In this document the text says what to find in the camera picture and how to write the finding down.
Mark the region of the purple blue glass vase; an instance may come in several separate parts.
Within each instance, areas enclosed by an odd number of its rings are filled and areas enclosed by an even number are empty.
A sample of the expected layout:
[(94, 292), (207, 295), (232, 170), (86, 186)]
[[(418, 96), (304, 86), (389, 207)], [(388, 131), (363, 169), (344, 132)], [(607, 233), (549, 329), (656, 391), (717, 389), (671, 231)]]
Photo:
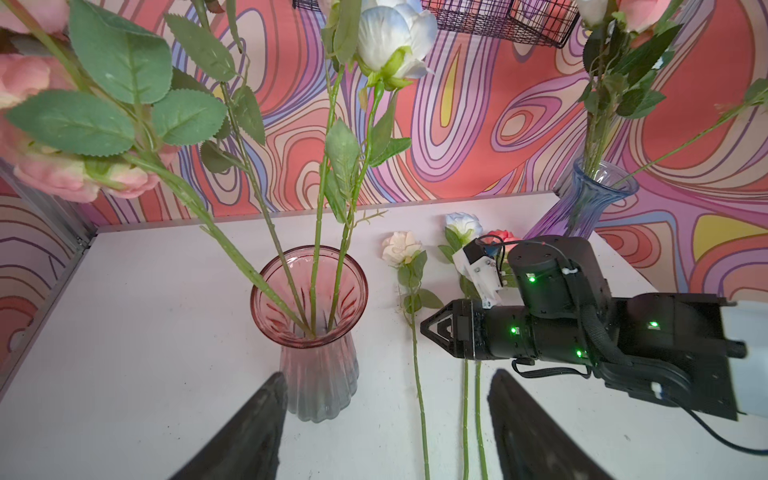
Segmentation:
[(584, 159), (577, 159), (558, 201), (524, 239), (547, 235), (588, 239), (609, 206), (637, 193), (637, 181), (626, 179), (627, 175), (618, 166), (601, 162), (593, 178), (587, 174)]

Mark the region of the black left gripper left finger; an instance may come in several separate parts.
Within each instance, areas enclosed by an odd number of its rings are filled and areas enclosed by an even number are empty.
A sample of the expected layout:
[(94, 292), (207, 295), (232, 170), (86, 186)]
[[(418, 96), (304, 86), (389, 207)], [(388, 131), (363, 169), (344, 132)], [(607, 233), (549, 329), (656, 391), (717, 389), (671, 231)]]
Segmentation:
[(275, 479), (287, 406), (286, 379), (276, 372), (173, 477)]

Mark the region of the pale cream rose stem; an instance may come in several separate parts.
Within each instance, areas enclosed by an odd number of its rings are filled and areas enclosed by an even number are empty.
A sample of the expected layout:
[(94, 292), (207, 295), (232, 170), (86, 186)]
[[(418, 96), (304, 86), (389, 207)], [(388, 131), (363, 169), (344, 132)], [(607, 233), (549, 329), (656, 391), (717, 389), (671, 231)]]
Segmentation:
[(419, 409), (423, 477), (430, 479), (428, 426), (418, 358), (417, 314), (425, 307), (437, 306), (440, 308), (440, 303), (425, 302), (423, 299), (423, 293), (426, 290), (422, 287), (422, 281), (428, 255), (422, 243), (415, 238), (412, 232), (396, 231), (387, 237), (382, 242), (381, 258), (397, 273), (400, 310), (411, 332), (412, 366)]

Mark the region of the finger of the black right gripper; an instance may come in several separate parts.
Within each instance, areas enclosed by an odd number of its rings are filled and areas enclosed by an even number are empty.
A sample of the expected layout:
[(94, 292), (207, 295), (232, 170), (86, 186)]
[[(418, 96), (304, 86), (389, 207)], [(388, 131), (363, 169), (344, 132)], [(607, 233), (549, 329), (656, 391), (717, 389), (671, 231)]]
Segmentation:
[(453, 300), (423, 320), (420, 332), (427, 339), (449, 354), (461, 354), (462, 347), (457, 333), (460, 300)]

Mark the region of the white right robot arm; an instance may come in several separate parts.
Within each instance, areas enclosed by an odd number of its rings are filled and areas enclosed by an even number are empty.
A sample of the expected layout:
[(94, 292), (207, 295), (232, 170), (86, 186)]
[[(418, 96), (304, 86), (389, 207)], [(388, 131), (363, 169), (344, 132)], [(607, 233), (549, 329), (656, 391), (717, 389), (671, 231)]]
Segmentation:
[(458, 254), (480, 293), (421, 323), (451, 356), (527, 379), (577, 375), (734, 420), (767, 413), (767, 307), (712, 294), (616, 297), (581, 237), (477, 239)]

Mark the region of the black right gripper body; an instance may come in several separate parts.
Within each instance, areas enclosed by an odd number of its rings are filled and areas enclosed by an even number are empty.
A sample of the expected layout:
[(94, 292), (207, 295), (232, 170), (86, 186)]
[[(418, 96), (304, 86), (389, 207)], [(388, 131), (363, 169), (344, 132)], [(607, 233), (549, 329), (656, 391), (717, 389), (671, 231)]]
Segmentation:
[(454, 351), (472, 360), (538, 359), (532, 319), (523, 306), (484, 309), (478, 301), (450, 304)]

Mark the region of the pink spray rose bunch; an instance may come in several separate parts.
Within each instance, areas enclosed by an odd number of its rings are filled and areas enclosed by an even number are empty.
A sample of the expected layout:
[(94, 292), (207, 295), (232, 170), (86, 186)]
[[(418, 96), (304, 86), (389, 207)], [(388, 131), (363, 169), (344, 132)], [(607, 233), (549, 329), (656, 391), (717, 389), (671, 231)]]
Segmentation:
[(253, 92), (214, 97), (172, 85), (171, 51), (160, 36), (87, 1), (64, 3), (67, 18), (45, 22), (29, 4), (6, 1), (11, 28), (34, 36), (63, 67), (69, 89), (46, 88), (9, 106), (6, 119), (47, 166), (73, 165), (98, 188), (125, 192), (127, 176), (165, 183), (202, 222), (239, 270), (301, 328), (296, 302), (283, 300), (215, 224), (200, 198), (163, 163), (165, 146), (208, 145), (229, 126), (236, 139), (265, 139)]

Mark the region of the light pink rose stem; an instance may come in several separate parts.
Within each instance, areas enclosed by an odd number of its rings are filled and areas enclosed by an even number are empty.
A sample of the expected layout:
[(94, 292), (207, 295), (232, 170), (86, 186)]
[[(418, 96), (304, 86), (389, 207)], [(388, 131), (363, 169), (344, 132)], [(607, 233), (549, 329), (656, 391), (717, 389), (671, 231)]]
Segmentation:
[(588, 112), (583, 171), (596, 180), (617, 102), (616, 87), (609, 86), (608, 77), (626, 35), (614, 16), (618, 12), (616, 1), (577, 1), (576, 5), (585, 28), (590, 31), (583, 52), (589, 80), (580, 98)]

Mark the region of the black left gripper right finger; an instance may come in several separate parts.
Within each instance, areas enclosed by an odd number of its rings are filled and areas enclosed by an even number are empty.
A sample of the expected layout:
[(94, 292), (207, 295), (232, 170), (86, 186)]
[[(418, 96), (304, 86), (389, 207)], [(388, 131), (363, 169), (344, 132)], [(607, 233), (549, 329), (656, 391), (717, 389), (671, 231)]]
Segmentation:
[(488, 405), (505, 479), (610, 477), (508, 371), (494, 373)]

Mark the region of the red rimmed glass vase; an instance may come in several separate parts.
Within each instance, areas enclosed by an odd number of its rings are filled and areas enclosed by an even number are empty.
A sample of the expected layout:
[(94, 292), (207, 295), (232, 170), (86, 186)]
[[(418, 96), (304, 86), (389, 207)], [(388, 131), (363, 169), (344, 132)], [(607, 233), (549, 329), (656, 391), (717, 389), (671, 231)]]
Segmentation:
[(363, 317), (369, 288), (362, 267), (347, 255), (335, 292), (340, 251), (322, 246), (317, 262), (313, 253), (311, 245), (290, 249), (285, 253), (288, 270), (274, 258), (261, 271), (297, 316), (307, 320), (307, 330), (256, 287), (251, 313), (258, 329), (281, 347), (288, 411), (301, 421), (320, 423), (336, 418), (357, 391), (359, 364), (351, 331)]

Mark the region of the white rose stem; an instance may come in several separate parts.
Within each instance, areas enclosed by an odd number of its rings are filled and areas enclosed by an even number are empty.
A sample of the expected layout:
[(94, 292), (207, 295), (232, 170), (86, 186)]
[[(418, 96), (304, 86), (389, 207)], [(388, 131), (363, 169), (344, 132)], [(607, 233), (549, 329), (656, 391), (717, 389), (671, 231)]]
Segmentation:
[[(406, 152), (412, 142), (409, 138), (394, 137), (396, 102), (389, 101), (386, 109), (379, 109), (386, 93), (397, 95), (401, 90), (429, 74), (425, 58), (435, 43), (422, 55), (404, 46), (392, 53), (360, 53), (352, 44), (349, 56), (345, 53), (329, 54), (324, 42), (324, 53), (337, 74), (328, 84), (329, 108), (323, 160), (319, 168), (320, 191), (318, 206), (329, 207), (336, 221), (343, 227), (340, 243), (341, 258), (345, 258), (357, 220), (357, 202), (369, 170), (390, 158)], [(358, 89), (361, 101), (372, 104), (366, 113), (364, 139), (358, 139), (347, 123), (334, 112), (341, 84), (346, 74), (358, 70), (366, 79)]]

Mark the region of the salmon pink rose stem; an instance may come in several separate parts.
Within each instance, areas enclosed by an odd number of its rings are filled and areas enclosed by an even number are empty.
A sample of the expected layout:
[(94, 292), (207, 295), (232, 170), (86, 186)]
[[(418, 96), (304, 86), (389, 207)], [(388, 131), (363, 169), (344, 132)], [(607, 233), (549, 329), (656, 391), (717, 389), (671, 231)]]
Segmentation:
[(614, 16), (626, 37), (608, 77), (609, 86), (616, 87), (617, 102), (605, 153), (616, 119), (643, 118), (665, 99), (652, 84), (674, 57), (672, 43), (682, 29), (674, 20), (682, 5), (680, 1), (616, 2), (618, 12)]

